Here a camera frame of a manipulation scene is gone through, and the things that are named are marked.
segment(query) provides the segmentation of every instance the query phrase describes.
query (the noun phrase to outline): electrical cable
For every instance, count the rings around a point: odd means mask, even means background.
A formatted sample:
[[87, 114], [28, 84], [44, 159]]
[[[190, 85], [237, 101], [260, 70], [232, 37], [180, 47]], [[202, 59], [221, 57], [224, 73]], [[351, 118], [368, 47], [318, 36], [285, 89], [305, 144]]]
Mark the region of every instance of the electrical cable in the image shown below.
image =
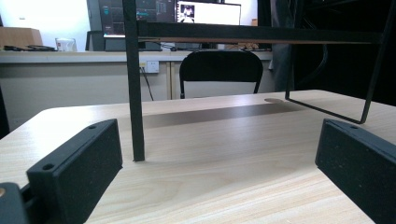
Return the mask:
[[147, 76], [147, 74], [146, 74], [146, 71], [145, 71], [145, 68], [144, 68], [144, 67], [140, 67], [140, 73], [142, 73], [143, 77], [144, 77], [145, 80], [146, 80], [146, 83], [148, 84], [148, 92], [149, 92], [149, 95], [150, 95], [150, 97], [151, 97], [151, 101], [154, 101], [154, 98], [152, 97], [152, 93], [151, 93], [151, 87], [149, 86], [148, 76]]

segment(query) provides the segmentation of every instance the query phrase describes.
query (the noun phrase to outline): black office chair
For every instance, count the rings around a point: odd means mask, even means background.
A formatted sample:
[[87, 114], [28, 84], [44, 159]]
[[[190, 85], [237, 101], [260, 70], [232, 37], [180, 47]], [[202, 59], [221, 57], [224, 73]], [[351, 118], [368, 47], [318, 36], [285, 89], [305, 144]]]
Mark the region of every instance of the black office chair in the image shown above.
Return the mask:
[[180, 66], [180, 99], [185, 98], [185, 81], [256, 82], [262, 80], [262, 61], [248, 51], [203, 50], [189, 54]]

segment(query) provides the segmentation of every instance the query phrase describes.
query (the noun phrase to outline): monitor screen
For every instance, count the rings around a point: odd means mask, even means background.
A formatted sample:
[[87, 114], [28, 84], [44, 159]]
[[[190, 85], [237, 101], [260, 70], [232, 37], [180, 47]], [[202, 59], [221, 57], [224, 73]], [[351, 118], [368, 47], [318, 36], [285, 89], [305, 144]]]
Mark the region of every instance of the monitor screen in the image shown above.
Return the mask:
[[[105, 37], [125, 37], [122, 0], [99, 0]], [[175, 22], [175, 0], [136, 0], [136, 18]]]
[[239, 25], [241, 5], [177, 1], [177, 22]]

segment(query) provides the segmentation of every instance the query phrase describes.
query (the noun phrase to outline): white desk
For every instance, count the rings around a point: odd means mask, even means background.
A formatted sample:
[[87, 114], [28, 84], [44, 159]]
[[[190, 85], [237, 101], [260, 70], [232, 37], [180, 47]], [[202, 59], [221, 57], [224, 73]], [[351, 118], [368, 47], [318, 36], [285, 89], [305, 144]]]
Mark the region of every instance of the white desk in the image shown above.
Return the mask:
[[[357, 115], [361, 100], [324, 91], [296, 97]], [[284, 93], [143, 103], [146, 161], [133, 162], [128, 104], [46, 110], [0, 141], [0, 182], [86, 126], [118, 119], [120, 170], [89, 223], [373, 223], [314, 164], [330, 116]], [[396, 144], [396, 107], [373, 103], [361, 125]]]

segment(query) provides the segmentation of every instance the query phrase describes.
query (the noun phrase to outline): black plastic block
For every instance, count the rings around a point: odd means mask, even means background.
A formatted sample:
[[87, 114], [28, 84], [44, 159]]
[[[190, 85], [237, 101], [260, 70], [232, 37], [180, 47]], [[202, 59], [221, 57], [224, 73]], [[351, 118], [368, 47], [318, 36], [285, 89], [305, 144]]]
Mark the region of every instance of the black plastic block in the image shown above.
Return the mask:
[[0, 183], [0, 223], [30, 223], [17, 184]]
[[396, 223], [396, 146], [325, 119], [316, 164], [375, 223]]
[[83, 223], [121, 168], [118, 124], [112, 119], [82, 130], [32, 166], [27, 175], [50, 221]]

